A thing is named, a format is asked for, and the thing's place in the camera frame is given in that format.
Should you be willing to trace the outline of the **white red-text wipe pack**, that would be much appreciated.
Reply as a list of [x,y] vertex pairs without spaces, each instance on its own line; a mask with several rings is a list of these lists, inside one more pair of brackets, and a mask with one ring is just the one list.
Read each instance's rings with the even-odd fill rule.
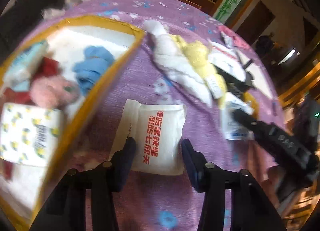
[[186,114],[184,105],[143,105],[128,99],[109,157],[124,147],[128,137],[133,137],[137,145],[133,171],[167,176],[183,174],[179,143]]

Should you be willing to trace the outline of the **white blue-print packet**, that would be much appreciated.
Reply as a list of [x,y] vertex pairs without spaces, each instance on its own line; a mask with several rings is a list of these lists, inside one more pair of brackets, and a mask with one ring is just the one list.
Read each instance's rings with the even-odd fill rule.
[[227,140],[251,140],[253,134],[244,126],[247,117],[253,115],[254,109],[248,102],[243,102],[232,93],[225,95],[224,107],[220,110],[221,131]]

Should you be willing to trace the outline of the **yellow snack bag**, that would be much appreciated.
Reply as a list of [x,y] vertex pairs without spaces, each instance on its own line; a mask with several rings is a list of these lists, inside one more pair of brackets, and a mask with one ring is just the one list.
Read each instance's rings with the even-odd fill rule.
[[242,100],[246,104],[249,104],[249,106],[253,109],[253,117],[255,119],[258,119],[259,118],[259,104],[258,104],[257,100],[253,97],[253,95],[246,92],[242,95]]

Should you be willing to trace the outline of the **blue towel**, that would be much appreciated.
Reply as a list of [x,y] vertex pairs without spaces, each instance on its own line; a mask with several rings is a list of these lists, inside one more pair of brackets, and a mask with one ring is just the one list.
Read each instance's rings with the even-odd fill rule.
[[88,46],[84,49],[84,61],[77,62],[72,71],[75,72],[80,92],[86,96],[99,79],[115,62],[114,56],[106,48]]

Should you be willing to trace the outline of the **white and yellow plush towel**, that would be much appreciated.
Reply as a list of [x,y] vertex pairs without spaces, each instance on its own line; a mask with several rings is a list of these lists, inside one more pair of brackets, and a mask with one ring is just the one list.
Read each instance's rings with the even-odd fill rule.
[[143,29],[155,45],[153,61],[165,75],[208,107],[217,100],[225,108],[226,82],[209,62],[209,48],[200,41],[186,42],[180,35],[169,34],[163,24],[146,20]]

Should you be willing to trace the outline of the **white red-striped packet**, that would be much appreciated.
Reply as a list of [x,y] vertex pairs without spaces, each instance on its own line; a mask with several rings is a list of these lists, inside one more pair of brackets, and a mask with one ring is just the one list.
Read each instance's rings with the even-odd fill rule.
[[219,43],[210,41],[210,44],[212,48],[208,55],[208,61],[239,81],[245,82],[246,72],[236,54]]

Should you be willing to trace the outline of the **purple floral tablecloth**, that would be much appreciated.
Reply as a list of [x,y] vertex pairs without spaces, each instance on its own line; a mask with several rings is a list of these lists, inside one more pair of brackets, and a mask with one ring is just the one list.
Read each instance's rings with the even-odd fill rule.
[[189,181],[183,140],[215,168],[264,179],[273,158],[232,135],[229,111],[279,126],[283,112],[253,50],[215,51],[220,27],[177,0],[91,0],[23,40],[47,40],[83,93],[61,130],[31,120],[31,151],[48,156],[31,230],[197,230],[204,195]]

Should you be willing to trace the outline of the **white paper sheets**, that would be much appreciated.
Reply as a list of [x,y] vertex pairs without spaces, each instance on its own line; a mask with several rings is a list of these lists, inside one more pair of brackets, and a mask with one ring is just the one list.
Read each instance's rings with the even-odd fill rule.
[[252,62],[245,70],[253,76],[253,86],[269,99],[273,99],[273,93],[260,66]]

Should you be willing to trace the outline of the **black electric motor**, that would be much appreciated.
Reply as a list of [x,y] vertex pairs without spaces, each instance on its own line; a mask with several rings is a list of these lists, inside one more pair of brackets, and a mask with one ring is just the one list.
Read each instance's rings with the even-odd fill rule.
[[217,73],[224,78],[228,91],[237,97],[242,96],[250,88],[254,87],[253,86],[253,76],[244,69],[243,65],[242,65],[242,68],[246,72],[245,82],[239,81],[238,79],[234,78],[233,76],[231,76],[230,74],[221,70],[220,68],[217,68],[216,66],[215,66],[215,68],[217,70]]

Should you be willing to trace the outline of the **pink plush toy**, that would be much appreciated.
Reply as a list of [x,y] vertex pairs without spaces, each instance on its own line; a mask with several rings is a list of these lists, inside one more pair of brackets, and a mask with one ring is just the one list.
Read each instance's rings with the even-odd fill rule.
[[42,108],[59,108],[78,100],[80,90],[74,81],[56,75],[36,79],[30,87],[33,103]]

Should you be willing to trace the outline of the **lemon-print tissue pack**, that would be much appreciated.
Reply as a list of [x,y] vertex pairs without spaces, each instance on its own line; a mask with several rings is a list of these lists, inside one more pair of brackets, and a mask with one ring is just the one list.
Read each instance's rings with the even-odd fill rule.
[[63,130],[63,111],[7,102],[1,114],[1,159],[44,168]]

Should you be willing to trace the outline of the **yellow-rimmed white foam box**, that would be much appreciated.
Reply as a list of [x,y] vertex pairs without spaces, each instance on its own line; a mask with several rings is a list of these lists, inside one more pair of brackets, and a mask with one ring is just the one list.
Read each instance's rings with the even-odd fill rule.
[[144,39],[110,18],[65,18],[1,66],[1,210],[28,230],[105,93]]

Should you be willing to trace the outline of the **red bag in box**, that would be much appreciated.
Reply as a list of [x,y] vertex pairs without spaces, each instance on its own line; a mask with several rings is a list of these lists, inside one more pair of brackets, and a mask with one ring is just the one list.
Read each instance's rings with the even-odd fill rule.
[[[48,57],[44,57],[42,59],[42,62],[37,70],[37,72],[34,74],[32,79],[30,80],[30,84],[32,84],[36,79],[42,78],[42,77],[50,77],[58,75],[59,72],[59,62],[55,61],[53,59],[50,59]],[[3,95],[1,95],[1,111],[6,102],[13,102],[16,104],[27,104],[27,105],[33,105],[33,101],[30,97],[30,91],[23,91],[23,92],[17,92],[12,90],[11,88],[7,88]],[[12,173],[13,163],[7,162],[3,159],[1,159],[1,176],[4,177],[6,180],[11,179],[11,173]]]

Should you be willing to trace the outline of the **small crumpled white packet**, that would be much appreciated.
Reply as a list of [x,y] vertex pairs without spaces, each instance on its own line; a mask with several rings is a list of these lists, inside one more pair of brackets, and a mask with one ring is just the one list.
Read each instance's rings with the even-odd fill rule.
[[232,49],[234,48],[234,42],[233,38],[228,36],[226,33],[223,31],[220,32],[221,39],[223,40],[224,44],[226,45],[227,48]]

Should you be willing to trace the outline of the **pink cloth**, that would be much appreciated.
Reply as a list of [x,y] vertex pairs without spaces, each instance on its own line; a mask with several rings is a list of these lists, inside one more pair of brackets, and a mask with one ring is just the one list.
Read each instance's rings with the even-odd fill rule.
[[245,50],[248,50],[250,48],[250,45],[242,39],[237,33],[235,33],[232,29],[229,29],[228,27],[224,25],[218,26],[218,30],[220,33],[224,33],[227,37],[231,38],[233,41],[233,46],[242,48]]

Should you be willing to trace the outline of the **blue cartoon tissue pack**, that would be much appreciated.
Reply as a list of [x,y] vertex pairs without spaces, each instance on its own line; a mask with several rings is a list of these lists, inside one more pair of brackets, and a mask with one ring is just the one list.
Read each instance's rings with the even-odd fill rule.
[[42,40],[19,53],[5,72],[1,90],[10,88],[15,92],[28,92],[48,47],[48,42]]

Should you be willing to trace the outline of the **plastic bags pile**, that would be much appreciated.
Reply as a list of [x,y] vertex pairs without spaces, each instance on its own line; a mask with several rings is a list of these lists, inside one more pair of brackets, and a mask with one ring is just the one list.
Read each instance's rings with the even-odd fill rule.
[[47,7],[43,9],[41,11],[41,15],[44,20],[51,20],[55,17],[63,16],[67,10],[88,1],[91,0],[64,0],[60,7]]

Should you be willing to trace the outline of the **black leather sofa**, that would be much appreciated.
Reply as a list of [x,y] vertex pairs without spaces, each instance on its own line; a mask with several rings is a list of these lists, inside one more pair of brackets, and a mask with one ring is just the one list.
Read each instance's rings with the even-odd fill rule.
[[17,0],[1,15],[1,59],[5,59],[20,41],[42,20],[47,8],[61,9],[65,0]]

